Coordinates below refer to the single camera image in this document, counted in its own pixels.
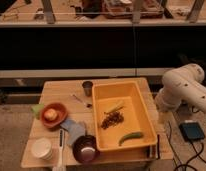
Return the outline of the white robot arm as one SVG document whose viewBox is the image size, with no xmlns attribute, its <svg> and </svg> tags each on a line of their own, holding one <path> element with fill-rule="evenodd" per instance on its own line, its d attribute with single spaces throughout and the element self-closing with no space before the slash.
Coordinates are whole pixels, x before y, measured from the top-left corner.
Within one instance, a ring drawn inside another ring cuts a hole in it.
<svg viewBox="0 0 206 171">
<path fill-rule="evenodd" d="M 206 114 L 206 87 L 202 85 L 205 72 L 198 64 L 187 64 L 169 70 L 162 76 L 163 87 L 155 97 L 159 111 L 176 111 L 182 101 Z"/>
</svg>

